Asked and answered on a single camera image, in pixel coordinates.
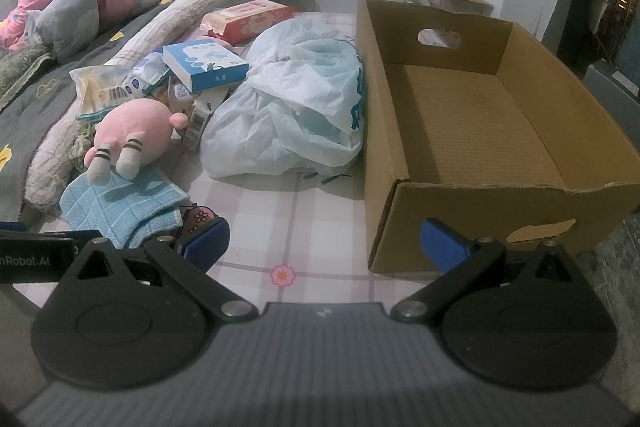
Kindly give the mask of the clear packaged cloth bag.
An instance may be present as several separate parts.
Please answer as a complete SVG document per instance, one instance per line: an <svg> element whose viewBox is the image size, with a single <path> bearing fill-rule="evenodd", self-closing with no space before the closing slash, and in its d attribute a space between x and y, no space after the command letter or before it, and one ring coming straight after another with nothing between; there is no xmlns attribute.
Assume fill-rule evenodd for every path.
<svg viewBox="0 0 640 427"><path fill-rule="evenodd" d="M130 73L126 66L88 66L70 71L79 100L76 119L98 122L107 113L132 99L122 83Z"/></svg>

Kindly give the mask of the large brown cardboard box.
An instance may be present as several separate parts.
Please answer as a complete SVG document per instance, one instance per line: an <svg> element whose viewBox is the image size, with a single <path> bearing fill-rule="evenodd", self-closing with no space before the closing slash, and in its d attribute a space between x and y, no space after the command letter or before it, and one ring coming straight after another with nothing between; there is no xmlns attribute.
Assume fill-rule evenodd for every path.
<svg viewBox="0 0 640 427"><path fill-rule="evenodd" d="M516 251L596 247L639 204L639 155L582 82L506 20L361 0L368 265L430 272L435 218Z"/></svg>

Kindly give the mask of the white plastic bag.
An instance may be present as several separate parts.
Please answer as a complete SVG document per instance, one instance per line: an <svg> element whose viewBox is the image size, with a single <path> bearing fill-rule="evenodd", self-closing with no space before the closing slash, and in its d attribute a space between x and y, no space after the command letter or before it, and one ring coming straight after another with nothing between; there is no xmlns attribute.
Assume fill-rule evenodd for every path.
<svg viewBox="0 0 640 427"><path fill-rule="evenodd" d="M364 75L352 38L313 15L265 30L250 69L213 113L200 161L214 179L288 171L337 176L363 143Z"/></svg>

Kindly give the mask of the blue white wipes pack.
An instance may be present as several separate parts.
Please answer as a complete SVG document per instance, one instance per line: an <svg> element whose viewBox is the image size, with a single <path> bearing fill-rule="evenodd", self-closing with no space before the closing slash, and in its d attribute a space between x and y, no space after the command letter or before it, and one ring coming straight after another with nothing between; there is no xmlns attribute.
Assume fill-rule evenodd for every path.
<svg viewBox="0 0 640 427"><path fill-rule="evenodd" d="M134 65L120 85L134 98L144 98L165 86L170 74L163 53L152 51Z"/></svg>

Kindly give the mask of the pink plush toy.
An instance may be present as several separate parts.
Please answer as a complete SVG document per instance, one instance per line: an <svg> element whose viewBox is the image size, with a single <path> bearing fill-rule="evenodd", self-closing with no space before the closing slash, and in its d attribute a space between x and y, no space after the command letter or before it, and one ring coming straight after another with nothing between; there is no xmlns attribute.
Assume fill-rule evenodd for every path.
<svg viewBox="0 0 640 427"><path fill-rule="evenodd" d="M112 169L127 181L152 164L169 146L174 132L183 132L190 119L172 113L152 98L135 98L122 103L96 125L93 146L84 158L88 181L105 185Z"/></svg>

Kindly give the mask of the red tissue pack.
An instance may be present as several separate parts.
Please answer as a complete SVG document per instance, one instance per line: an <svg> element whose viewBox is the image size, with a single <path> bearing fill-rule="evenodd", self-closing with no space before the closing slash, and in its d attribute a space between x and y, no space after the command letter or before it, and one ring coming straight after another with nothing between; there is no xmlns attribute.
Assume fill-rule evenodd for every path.
<svg viewBox="0 0 640 427"><path fill-rule="evenodd" d="M201 20L200 29L209 37L239 44L293 16L294 10L290 6L270 0L253 0L207 13Z"/></svg>

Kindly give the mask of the blue checked towel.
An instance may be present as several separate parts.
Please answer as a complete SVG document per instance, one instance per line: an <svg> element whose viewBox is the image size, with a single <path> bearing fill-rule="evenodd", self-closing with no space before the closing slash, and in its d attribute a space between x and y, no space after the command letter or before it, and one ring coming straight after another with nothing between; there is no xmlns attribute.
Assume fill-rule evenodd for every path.
<svg viewBox="0 0 640 427"><path fill-rule="evenodd" d="M73 231L96 230L117 248L137 248L153 236L183 225L180 206L189 195L149 165L127 181L112 173L94 185L83 173L60 199L62 215Z"/></svg>

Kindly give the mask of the grey bed sheet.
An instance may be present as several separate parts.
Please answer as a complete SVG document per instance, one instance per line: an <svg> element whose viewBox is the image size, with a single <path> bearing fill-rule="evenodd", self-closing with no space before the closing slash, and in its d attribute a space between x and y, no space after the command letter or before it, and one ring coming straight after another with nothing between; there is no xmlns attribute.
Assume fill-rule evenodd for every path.
<svg viewBox="0 0 640 427"><path fill-rule="evenodd" d="M58 205L74 162L78 101L70 72L103 65L137 37L168 1L98 35L64 60L41 57L32 64L13 100L1 109L1 219L17 221L29 206Z"/></svg>

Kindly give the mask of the blue white mask box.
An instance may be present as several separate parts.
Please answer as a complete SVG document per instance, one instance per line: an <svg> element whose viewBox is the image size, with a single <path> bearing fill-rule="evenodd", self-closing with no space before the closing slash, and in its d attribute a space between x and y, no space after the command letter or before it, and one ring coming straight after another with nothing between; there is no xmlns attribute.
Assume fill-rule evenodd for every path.
<svg viewBox="0 0 640 427"><path fill-rule="evenodd" d="M165 64L192 93L243 81L250 69L247 61L210 39L170 44L162 52Z"/></svg>

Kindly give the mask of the white striped rolled blanket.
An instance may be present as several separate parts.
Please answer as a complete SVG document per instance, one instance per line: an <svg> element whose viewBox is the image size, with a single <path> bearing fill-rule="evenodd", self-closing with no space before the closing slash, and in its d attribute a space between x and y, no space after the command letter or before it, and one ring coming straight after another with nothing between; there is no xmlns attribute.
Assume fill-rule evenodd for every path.
<svg viewBox="0 0 640 427"><path fill-rule="evenodd" d="M194 31L206 13L247 1L252 0L163 0L122 28L120 36L57 69L65 91L56 97L58 107L49 110L27 156L22 203L40 212L58 205L72 173L84 165L93 128L106 114L80 107L72 70L90 68L106 81L106 93L124 94L128 100L160 95L168 81L160 75L162 47Z"/></svg>

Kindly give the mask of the green patterned blanket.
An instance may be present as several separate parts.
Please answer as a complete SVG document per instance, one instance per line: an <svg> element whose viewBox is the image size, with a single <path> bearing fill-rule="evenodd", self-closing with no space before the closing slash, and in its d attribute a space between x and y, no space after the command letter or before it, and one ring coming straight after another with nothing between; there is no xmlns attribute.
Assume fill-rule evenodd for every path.
<svg viewBox="0 0 640 427"><path fill-rule="evenodd" d="M1 60L1 110L5 110L38 70L52 60L51 49L42 43L29 44L6 54Z"/></svg>

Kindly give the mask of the small white carton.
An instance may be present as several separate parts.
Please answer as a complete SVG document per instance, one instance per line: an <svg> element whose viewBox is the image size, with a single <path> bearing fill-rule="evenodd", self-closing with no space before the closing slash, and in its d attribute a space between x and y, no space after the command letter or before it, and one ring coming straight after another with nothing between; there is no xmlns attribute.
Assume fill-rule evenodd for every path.
<svg viewBox="0 0 640 427"><path fill-rule="evenodd" d="M192 93L176 77L169 79L168 104L172 113L183 113L189 118L189 124L182 135L182 145L188 150L197 150L206 124L215 110L230 95L229 86L220 86Z"/></svg>

